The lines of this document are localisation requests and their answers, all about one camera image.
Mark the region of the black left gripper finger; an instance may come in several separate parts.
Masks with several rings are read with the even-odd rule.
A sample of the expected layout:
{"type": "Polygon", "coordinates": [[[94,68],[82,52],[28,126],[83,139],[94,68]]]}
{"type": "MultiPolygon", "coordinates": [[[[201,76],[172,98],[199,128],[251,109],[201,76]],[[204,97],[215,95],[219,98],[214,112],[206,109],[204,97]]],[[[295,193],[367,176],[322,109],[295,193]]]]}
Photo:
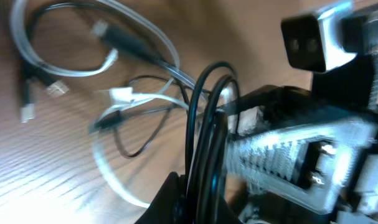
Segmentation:
{"type": "Polygon", "coordinates": [[[147,210],[135,224],[187,223],[187,200],[184,193],[185,175],[171,172],[147,210]]]}

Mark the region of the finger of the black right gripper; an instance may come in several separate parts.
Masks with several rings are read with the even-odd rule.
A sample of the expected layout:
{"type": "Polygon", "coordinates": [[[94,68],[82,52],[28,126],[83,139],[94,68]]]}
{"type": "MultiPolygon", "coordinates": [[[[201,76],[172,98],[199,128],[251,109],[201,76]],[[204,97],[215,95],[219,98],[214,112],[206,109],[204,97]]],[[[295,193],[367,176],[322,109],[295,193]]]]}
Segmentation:
{"type": "Polygon", "coordinates": [[[274,125],[295,116],[301,99],[310,91],[295,86],[265,85],[237,100],[224,103],[219,109],[232,118],[239,137],[247,137],[270,130],[274,125]]]}

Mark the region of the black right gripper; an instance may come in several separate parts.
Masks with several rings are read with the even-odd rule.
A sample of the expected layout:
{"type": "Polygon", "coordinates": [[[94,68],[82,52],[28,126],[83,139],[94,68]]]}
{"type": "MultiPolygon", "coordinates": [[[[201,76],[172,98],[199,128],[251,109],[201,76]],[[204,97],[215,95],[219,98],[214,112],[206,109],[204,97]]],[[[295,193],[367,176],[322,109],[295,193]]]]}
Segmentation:
{"type": "Polygon", "coordinates": [[[226,169],[310,211],[311,223],[372,223],[378,208],[378,55],[313,73],[315,124],[234,141],[226,169]],[[299,173],[309,150],[309,187],[299,173]]]}

